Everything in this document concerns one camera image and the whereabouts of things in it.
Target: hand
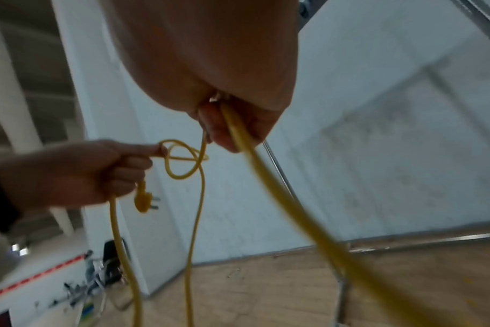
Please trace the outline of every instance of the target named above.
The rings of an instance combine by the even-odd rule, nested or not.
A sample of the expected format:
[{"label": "hand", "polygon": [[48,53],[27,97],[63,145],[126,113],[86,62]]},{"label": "hand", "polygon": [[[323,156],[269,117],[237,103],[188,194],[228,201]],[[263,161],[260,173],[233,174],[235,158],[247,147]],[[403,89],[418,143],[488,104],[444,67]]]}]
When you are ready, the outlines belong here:
[{"label": "hand", "polygon": [[110,140],[65,144],[0,158],[0,185],[21,211],[51,206],[77,208],[132,192],[164,157],[158,145]]},{"label": "hand", "polygon": [[256,144],[290,104],[296,0],[101,0],[122,62],[161,105],[186,112],[208,141],[236,151],[216,104],[229,94]]}]

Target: floor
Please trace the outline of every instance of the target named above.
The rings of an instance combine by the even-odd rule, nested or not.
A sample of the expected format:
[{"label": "floor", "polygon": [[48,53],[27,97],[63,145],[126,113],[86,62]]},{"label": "floor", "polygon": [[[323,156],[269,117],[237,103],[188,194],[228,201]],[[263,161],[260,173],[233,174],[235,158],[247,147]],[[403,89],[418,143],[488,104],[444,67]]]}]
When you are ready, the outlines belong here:
[{"label": "floor", "polygon": [[[490,243],[364,255],[369,265],[443,315],[490,326]],[[315,251],[198,267],[193,276],[195,323],[235,327],[329,327],[338,288]],[[100,327],[129,327],[132,310],[109,305]],[[405,326],[354,286],[341,323]],[[184,327],[182,278],[144,302],[144,326]]]}]

